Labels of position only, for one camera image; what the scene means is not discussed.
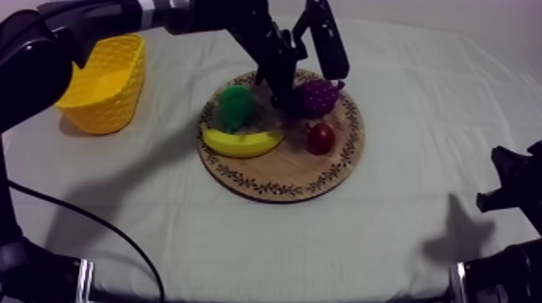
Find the woven plastic basket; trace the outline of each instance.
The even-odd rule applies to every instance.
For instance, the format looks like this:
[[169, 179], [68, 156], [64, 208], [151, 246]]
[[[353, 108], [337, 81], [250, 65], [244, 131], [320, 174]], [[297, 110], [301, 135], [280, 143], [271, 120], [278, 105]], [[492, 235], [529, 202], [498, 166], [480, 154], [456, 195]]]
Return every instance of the woven plastic basket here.
[[55, 106], [84, 132], [104, 135], [132, 119], [145, 78], [144, 39], [99, 41], [84, 69], [74, 65], [68, 90]]

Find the toy banana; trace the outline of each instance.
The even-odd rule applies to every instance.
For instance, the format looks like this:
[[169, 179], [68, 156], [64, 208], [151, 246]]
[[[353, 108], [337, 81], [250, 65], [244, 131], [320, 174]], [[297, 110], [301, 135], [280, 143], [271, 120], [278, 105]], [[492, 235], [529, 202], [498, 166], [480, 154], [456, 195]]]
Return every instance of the toy banana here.
[[203, 142], [224, 156], [250, 158], [260, 156], [275, 148], [284, 138], [281, 130], [264, 131], [250, 135], [230, 135], [209, 129], [202, 123]]

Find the round wooden tray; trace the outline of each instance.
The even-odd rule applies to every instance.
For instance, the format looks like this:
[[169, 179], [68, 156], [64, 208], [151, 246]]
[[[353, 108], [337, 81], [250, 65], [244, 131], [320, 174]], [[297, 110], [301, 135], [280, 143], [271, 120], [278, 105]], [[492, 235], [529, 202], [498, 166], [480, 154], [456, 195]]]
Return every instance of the round wooden tray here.
[[[243, 197], [271, 203], [292, 203], [317, 197], [334, 189], [356, 167], [365, 141], [361, 114], [344, 90], [334, 110], [321, 119], [285, 122], [281, 111], [271, 106], [267, 85], [254, 84], [256, 73], [245, 73], [216, 91], [203, 108], [200, 123], [221, 129], [215, 114], [219, 95], [229, 85], [245, 85], [256, 95], [256, 113], [250, 127], [240, 133], [253, 133], [282, 127], [284, 140], [272, 151], [251, 159], [234, 159], [211, 150], [198, 133], [198, 152], [209, 173], [223, 186]], [[299, 69], [295, 84], [322, 79], [321, 76]], [[306, 151], [306, 124], [325, 122], [333, 127], [336, 144], [324, 156]]]

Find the table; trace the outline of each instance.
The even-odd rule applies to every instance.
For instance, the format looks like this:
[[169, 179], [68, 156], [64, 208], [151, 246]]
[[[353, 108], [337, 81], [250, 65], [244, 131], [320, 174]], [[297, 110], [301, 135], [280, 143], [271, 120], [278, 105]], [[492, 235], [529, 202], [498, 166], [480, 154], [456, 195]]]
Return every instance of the table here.
[[[291, 27], [294, 18], [277, 19]], [[337, 190], [296, 205], [244, 200], [195, 149], [216, 88], [256, 68], [226, 32], [143, 33], [147, 78], [135, 117], [89, 137], [51, 108], [13, 131], [12, 180], [125, 230], [155, 262], [171, 300], [370, 301], [438, 294], [447, 266], [537, 238], [519, 210], [481, 214], [499, 187], [492, 147], [542, 135], [540, 56], [447, 32], [338, 20], [345, 89], [365, 120], [365, 150]], [[319, 71], [310, 57], [299, 67]], [[13, 192], [26, 235], [96, 262], [97, 286], [156, 297], [143, 261], [117, 235]]]

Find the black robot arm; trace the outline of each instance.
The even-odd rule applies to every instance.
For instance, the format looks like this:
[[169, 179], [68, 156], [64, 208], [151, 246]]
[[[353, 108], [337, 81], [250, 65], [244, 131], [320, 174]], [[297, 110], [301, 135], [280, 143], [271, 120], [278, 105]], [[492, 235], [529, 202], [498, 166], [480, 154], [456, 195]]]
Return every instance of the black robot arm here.
[[[267, 0], [82, 0], [22, 10], [0, 24], [0, 132], [51, 106], [66, 91], [72, 62], [84, 67], [100, 40], [154, 27], [172, 35], [227, 30], [258, 64], [279, 104], [294, 102], [296, 64], [306, 58], [301, 36], [311, 29], [321, 69], [344, 79], [349, 65], [325, 0], [307, 0], [290, 31], [279, 30]], [[24, 30], [28, 24], [33, 27]]]

